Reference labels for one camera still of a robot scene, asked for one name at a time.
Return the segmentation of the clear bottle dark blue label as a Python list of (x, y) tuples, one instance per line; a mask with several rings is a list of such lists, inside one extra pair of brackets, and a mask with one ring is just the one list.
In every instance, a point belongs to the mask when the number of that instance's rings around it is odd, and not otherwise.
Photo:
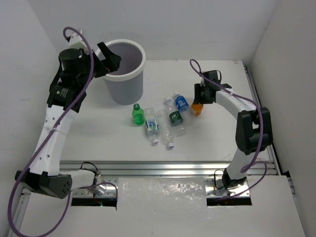
[(173, 94), (173, 99), (174, 99), (174, 103), (177, 107), (177, 109), (180, 111), (180, 112), (184, 112), (186, 110), (189, 109), (189, 104), (187, 102), (187, 100), (185, 99), (185, 97), (183, 95), (181, 95), (180, 93), (178, 92), (174, 92)]

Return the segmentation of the orange juice bottle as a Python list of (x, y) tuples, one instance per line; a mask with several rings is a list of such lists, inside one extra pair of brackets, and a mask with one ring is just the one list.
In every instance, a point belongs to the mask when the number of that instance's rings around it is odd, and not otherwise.
[(192, 109), (192, 114), (195, 116), (195, 117), (198, 117), (202, 110), (203, 110), (203, 104), (195, 104), (195, 103), (192, 103), (191, 105), (191, 109)]

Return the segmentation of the clear bottle dark green label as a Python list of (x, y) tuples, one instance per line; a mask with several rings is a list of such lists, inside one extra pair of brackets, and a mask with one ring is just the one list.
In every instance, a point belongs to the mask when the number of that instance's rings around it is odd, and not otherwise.
[(175, 102), (170, 98), (166, 98), (164, 104), (175, 136), (185, 135), (187, 127), (193, 125), (193, 118), (190, 112), (188, 110), (184, 112), (179, 111)]

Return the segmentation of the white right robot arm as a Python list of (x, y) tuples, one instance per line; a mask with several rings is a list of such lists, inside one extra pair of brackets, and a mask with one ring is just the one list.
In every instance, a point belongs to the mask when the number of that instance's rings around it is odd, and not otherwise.
[(198, 117), (204, 105), (216, 103), (237, 121), (237, 150), (222, 175), (223, 188), (231, 189), (244, 184), (246, 172), (255, 163), (258, 154), (272, 144), (271, 114), (266, 107), (258, 108), (254, 101), (236, 95), (229, 84), (222, 84), (220, 71), (206, 71), (199, 75), (202, 79), (194, 85), (193, 115)]

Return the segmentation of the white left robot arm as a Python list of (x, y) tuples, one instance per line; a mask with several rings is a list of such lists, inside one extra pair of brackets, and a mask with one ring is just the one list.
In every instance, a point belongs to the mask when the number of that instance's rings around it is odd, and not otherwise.
[(80, 168), (60, 172), (60, 159), (67, 133), (86, 97), (93, 78), (116, 72), (121, 57), (104, 42), (98, 43), (104, 56), (99, 59), (82, 48), (69, 48), (58, 56), (59, 68), (49, 87), (45, 121), (35, 151), (35, 159), (25, 171), (18, 170), (15, 181), (37, 194), (63, 199), (72, 190), (95, 185), (97, 171)]

